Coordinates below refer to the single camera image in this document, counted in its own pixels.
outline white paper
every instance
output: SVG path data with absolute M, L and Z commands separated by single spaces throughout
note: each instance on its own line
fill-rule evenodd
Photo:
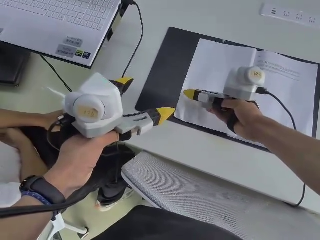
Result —
M 184 96 L 185 89 L 222 93 L 231 69 L 258 66 L 266 73 L 265 88 L 276 95 L 292 113 L 297 130 L 312 136 L 318 65 L 303 63 L 269 51 L 230 46 L 201 39 L 192 59 L 174 116 L 184 122 L 227 133 L 244 140 L 201 104 Z M 256 96 L 261 112 L 293 128 L 288 113 L 269 95 Z
M 255 65 L 266 73 L 265 88 L 291 112 L 299 132 L 312 136 L 318 65 L 290 59 L 270 51 L 257 54 Z M 275 121 L 293 128 L 283 107 L 268 95 L 257 95 L 261 112 Z
M 184 122 L 227 133 L 226 124 L 201 104 L 184 96 L 186 89 L 222 93 L 231 69 L 254 65 L 257 50 L 200 39 L 184 81 L 174 116 Z

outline person's leg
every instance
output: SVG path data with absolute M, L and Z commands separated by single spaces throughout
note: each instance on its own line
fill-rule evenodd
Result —
M 5 137 L 2 138 L 2 141 L 19 150 L 21 158 L 21 182 L 27 177 L 42 176 L 48 171 L 47 166 L 40 158 L 32 142 L 20 130 L 15 128 L 6 129 Z
M 136 206 L 93 240 L 241 240 L 213 224 L 158 208 Z
M 27 144 L 20 149 L 21 156 L 21 182 L 30 176 L 43 176 L 48 172 L 48 168 L 38 155 L 32 144 Z

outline desk surface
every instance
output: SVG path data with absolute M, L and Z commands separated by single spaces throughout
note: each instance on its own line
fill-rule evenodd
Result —
M 259 16 L 260 0 L 137 0 L 144 21 L 144 39 L 128 75 L 135 78 L 123 96 L 125 113 L 132 113 L 169 27 L 274 51 L 320 63 L 320 30 Z M 313 12 L 317 0 L 281 0 L 278 4 Z M 130 7 L 92 70 L 50 59 L 72 89 L 94 72 L 118 78 L 141 34 L 139 14 Z M 0 108 L 47 113 L 61 108 L 67 90 L 52 70 L 33 54 L 19 88 L 0 88 Z M 184 127 L 172 122 L 129 143 L 274 198 L 297 203 L 303 183 L 273 154 Z M 320 213 L 320 197 L 310 190 L 302 204 Z

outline laptop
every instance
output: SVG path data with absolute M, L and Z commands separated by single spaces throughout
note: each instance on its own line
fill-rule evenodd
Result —
M 0 0 L 0 41 L 91 67 L 121 0 Z

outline black clipboard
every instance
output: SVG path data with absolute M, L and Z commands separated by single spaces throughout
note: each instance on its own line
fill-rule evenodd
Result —
M 231 41 L 224 41 L 219 38 L 170 27 L 163 40 L 159 53 L 154 61 L 139 100 L 135 106 L 135 109 L 137 111 L 142 112 L 148 109 L 156 109 L 162 107 L 175 108 L 177 106 L 182 87 L 184 85 L 189 67 L 191 65 L 200 39 L 205 39 L 226 45 L 253 48 L 252 46 L 247 46 Z M 298 59 L 287 55 L 283 56 L 303 63 L 318 65 L 317 81 L 314 95 L 314 117 L 312 128 L 312 136 L 315 138 L 318 127 L 320 103 L 320 65 L 318 63 Z M 189 128 L 193 128 L 266 151 L 266 148 L 264 147 L 256 146 L 254 144 L 229 137 L 226 133 L 223 132 L 181 121 L 174 116 L 172 116 L 169 120 Z

